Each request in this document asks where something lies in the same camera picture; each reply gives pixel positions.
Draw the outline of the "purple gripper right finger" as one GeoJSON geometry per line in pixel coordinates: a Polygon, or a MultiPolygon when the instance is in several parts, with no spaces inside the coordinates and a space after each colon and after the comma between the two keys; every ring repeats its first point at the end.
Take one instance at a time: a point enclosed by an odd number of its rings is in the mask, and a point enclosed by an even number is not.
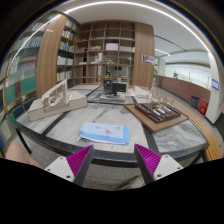
{"type": "Polygon", "coordinates": [[[139,144],[134,145],[134,154],[146,185],[182,169],[168,154],[159,155],[139,144]]]}

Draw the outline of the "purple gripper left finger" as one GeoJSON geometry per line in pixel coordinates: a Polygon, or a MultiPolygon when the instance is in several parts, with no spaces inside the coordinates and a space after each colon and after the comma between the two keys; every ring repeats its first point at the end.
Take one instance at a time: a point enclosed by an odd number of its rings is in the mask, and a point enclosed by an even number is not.
{"type": "Polygon", "coordinates": [[[68,157],[58,157],[45,171],[82,186],[93,155],[94,147],[90,145],[68,157]]]}

